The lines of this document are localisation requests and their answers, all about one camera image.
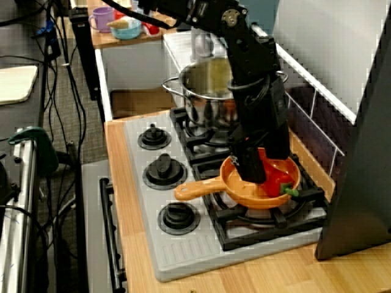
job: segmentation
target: silver pot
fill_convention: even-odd
[[[185,67],[178,77],[166,79],[162,87],[185,99],[190,120],[203,128],[225,130],[235,128],[238,114],[227,84],[232,79],[227,58],[207,58]],[[185,94],[166,84],[178,80]]]

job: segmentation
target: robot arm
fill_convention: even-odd
[[[103,0],[130,17],[167,28],[167,24]],[[139,0],[145,13],[155,11],[223,38],[227,44],[233,80],[232,91],[239,126],[230,136],[232,161],[241,178],[253,183],[266,180],[258,155],[264,147],[270,159],[286,159],[290,153],[287,126],[288,98],[278,74],[276,43],[257,35],[246,23],[247,10],[236,0]]]

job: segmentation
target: red pepper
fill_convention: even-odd
[[[265,161],[263,161],[263,166],[267,178],[266,182],[263,183],[263,188],[270,197],[279,197],[285,194],[285,188],[293,186],[293,179],[290,175],[274,168]]]

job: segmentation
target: toy stove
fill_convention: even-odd
[[[225,192],[185,203],[174,188],[219,176],[229,155],[224,135],[197,129],[183,108],[130,120],[124,131],[155,276],[171,281],[318,241],[328,202],[301,171],[299,196],[251,210]]]

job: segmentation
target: pot handle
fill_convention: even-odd
[[[176,80],[178,80],[178,79],[179,79],[178,76],[177,76],[177,77],[174,77],[174,78],[168,78],[168,79],[166,79],[165,81],[163,81],[163,82],[161,83],[161,86],[162,86],[162,88],[164,88],[165,90],[167,90],[169,93],[173,93],[174,95],[178,95],[178,96],[181,96],[182,98],[188,99],[188,97],[185,96],[184,94],[182,94],[182,93],[180,93],[180,92],[177,92],[176,90],[173,90],[173,89],[169,88],[169,87],[166,85],[166,83],[168,83],[168,82],[170,82],[170,81],[176,81]]]
[[[225,184],[220,176],[207,180],[183,183],[175,188],[175,198],[179,201],[204,197],[212,192],[224,191]]]

